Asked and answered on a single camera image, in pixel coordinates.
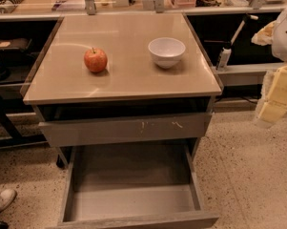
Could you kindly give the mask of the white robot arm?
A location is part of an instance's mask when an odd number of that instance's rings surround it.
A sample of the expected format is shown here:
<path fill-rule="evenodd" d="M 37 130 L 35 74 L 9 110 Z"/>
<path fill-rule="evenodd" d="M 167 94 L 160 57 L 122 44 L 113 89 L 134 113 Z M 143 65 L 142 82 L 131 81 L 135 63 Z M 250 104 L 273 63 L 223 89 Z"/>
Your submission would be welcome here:
<path fill-rule="evenodd" d="M 275 21 L 257 32 L 251 41 L 260 46 L 270 45 L 272 55 L 283 62 L 282 67 L 265 74 L 261 98 L 256 106 L 256 125 L 270 128 L 287 113 L 287 6 Z"/>

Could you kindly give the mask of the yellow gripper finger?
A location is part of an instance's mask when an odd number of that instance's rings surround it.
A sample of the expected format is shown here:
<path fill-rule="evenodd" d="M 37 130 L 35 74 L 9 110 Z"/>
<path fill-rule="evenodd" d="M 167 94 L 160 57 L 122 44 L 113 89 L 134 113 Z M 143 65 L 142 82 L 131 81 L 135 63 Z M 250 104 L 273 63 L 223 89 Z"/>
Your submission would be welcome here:
<path fill-rule="evenodd" d="M 256 106 L 256 124 L 274 125 L 287 113 L 287 64 L 268 71 Z"/>

